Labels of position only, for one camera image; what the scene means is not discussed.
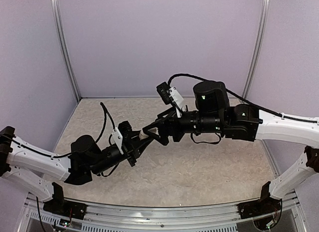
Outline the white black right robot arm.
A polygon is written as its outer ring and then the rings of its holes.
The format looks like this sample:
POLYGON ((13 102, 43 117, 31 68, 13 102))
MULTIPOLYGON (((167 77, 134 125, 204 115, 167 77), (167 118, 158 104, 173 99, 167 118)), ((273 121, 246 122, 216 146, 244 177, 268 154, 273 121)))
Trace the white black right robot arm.
POLYGON ((305 150, 297 161, 278 178, 267 182, 255 202, 255 210, 265 214, 289 191, 319 171, 319 120, 298 117, 243 100, 231 106, 229 91, 223 82, 205 80, 193 88, 196 110, 189 111, 175 87, 162 83, 157 91, 165 104, 172 107, 159 114, 156 121, 144 127, 140 138, 153 138, 162 145, 169 137, 175 142, 184 134, 191 136, 215 133, 234 140, 278 140, 302 144, 305 150))

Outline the white earbud charging case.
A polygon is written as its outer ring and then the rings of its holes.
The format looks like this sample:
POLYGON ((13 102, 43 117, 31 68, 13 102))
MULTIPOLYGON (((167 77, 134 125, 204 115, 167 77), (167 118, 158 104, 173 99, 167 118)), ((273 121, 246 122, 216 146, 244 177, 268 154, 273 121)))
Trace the white earbud charging case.
POLYGON ((154 139, 154 135, 157 134, 157 128, 151 128, 149 130, 147 130, 147 133, 145 133, 143 130, 141 130, 140 132, 140 140, 146 139, 146 138, 153 138, 154 139))

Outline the left aluminium frame post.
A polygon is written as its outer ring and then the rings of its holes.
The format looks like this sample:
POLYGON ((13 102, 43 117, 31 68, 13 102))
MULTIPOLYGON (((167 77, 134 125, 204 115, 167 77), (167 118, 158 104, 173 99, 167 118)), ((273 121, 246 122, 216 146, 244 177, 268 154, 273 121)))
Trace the left aluminium frame post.
POLYGON ((63 30, 62 17, 61 17, 61 12, 59 7, 59 0, 50 0, 50 1, 51 1, 53 17, 55 21, 55 27, 57 31, 57 37, 58 37, 58 41, 60 45, 60 50, 61 50, 62 58, 64 61, 64 65, 66 68, 66 73, 70 81, 71 89, 75 97, 75 100, 77 103, 79 103, 82 97, 81 97, 80 90, 75 78, 75 74, 73 72, 70 55, 67 48, 66 38, 64 35, 64 30, 63 30))

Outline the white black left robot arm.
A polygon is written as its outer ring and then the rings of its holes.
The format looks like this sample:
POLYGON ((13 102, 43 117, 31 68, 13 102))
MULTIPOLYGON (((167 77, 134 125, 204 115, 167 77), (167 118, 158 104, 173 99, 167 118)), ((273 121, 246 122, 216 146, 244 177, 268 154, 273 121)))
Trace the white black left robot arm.
POLYGON ((112 171, 127 160, 134 166, 152 138, 141 139, 139 131, 129 131, 116 144, 100 149, 89 135, 79 137, 71 144, 71 151, 58 155, 31 145, 14 134, 11 126, 0 132, 0 176, 19 184, 34 194, 42 202, 49 202, 57 213, 63 215, 70 204, 63 197, 63 189, 56 183, 47 181, 40 174, 80 186, 92 181, 92 176, 101 176, 108 169, 112 171))

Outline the right aluminium frame post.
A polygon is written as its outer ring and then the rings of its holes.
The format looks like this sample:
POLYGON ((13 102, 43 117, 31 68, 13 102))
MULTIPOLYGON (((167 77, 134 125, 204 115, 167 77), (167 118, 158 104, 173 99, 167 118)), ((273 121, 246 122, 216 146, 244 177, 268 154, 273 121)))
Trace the right aluminium frame post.
POLYGON ((242 93, 242 97, 244 99, 248 98, 250 89, 253 84, 253 79, 256 73, 256 68, 263 44, 263 38, 266 30, 266 25, 267 25, 267 17, 268 17, 268 12, 269 12, 269 6, 270 6, 270 0, 262 0, 262 7, 261 7, 261 14, 260 14, 260 19, 259 19, 259 24, 258 24, 258 30, 257 30, 257 35, 256 35, 256 40, 254 44, 254 50, 249 66, 249 71, 248 75, 245 81, 244 85, 244 90, 242 93))

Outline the aluminium frame post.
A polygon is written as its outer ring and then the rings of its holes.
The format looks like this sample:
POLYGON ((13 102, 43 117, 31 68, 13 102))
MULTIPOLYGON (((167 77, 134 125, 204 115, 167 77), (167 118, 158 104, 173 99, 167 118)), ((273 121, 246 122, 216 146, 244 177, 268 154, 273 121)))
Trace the aluminium frame post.
POLYGON ((51 1, 53 17, 55 21, 55 27, 57 31, 57 37, 58 37, 58 41, 60 45, 60 50, 61 50, 62 58, 64 61, 64 65, 66 68, 66 73, 70 81, 71 89, 75 97, 75 100, 77 103, 79 103, 82 97, 81 97, 80 90, 75 78, 75 74, 73 72, 70 55, 67 48, 66 38, 64 35, 64 30, 63 30, 62 17, 61 17, 61 12, 59 7, 59 0, 50 0, 50 1, 51 1))
POLYGON ((244 85, 244 90, 242 93, 242 97, 244 99, 248 98, 250 89, 253 84, 253 79, 256 73, 256 68, 263 44, 263 38, 266 30, 266 25, 267 25, 267 17, 268 17, 268 12, 269 12, 269 6, 270 6, 270 0, 262 0, 262 7, 261 7, 261 14, 260 14, 260 19, 259 19, 259 24, 258 24, 258 30, 257 30, 257 35, 256 35, 256 40, 254 44, 254 50, 249 66, 249 71, 248 75, 245 81, 244 85))

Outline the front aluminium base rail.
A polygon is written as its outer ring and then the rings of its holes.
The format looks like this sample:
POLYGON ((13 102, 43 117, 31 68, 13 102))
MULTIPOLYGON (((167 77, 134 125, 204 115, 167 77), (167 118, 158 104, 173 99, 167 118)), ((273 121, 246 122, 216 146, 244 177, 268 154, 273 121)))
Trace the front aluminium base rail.
POLYGON ((194 207, 132 207, 87 202, 82 220, 72 219, 70 227, 60 222, 65 217, 42 210, 29 194, 22 208, 18 232, 255 232, 256 218, 240 217, 238 203, 194 207))

